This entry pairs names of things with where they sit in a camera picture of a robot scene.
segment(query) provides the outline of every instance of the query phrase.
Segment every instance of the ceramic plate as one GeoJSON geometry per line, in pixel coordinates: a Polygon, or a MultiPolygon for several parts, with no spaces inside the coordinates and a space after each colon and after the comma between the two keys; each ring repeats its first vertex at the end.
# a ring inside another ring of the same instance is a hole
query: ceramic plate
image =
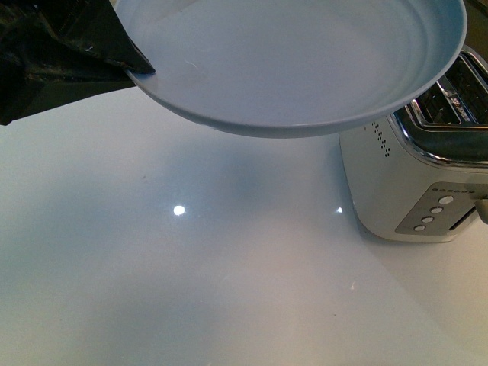
{"type": "Polygon", "coordinates": [[[365,124],[422,94],[466,34],[462,0],[120,0],[168,109],[231,133],[300,137],[365,124]]]}

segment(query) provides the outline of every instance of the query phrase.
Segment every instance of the toaster slot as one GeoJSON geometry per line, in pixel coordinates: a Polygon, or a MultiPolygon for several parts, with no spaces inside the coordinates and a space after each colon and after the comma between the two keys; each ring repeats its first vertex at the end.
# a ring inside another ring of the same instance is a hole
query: toaster slot
{"type": "Polygon", "coordinates": [[[479,67],[469,63],[466,56],[459,56],[446,73],[474,123],[488,124],[488,85],[478,72],[479,67]]]}
{"type": "Polygon", "coordinates": [[[427,128],[488,127],[488,72],[470,54],[461,53],[452,67],[410,108],[427,128]]]}

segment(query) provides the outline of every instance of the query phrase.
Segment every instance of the countertop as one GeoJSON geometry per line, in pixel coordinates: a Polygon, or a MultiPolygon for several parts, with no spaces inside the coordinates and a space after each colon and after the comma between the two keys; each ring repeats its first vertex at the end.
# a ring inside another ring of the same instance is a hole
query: countertop
{"type": "Polygon", "coordinates": [[[0,155],[0,364],[488,364],[488,226],[366,233],[336,134],[225,134],[130,88],[0,155]]]}

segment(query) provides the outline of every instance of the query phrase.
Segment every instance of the toaster control panel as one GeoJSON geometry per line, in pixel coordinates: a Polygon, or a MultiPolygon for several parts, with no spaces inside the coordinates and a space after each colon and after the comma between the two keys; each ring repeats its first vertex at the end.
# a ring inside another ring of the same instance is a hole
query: toaster control panel
{"type": "Polygon", "coordinates": [[[488,196],[488,185],[437,182],[417,201],[396,233],[443,236],[476,214],[474,204],[488,196]]]}

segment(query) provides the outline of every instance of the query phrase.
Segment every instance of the toaster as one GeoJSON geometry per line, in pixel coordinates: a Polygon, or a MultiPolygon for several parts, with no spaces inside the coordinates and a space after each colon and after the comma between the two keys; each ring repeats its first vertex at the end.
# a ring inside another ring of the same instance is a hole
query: toaster
{"type": "Polygon", "coordinates": [[[339,141],[356,216],[376,236],[447,242],[488,223],[488,64],[471,48],[407,106],[339,141]]]}

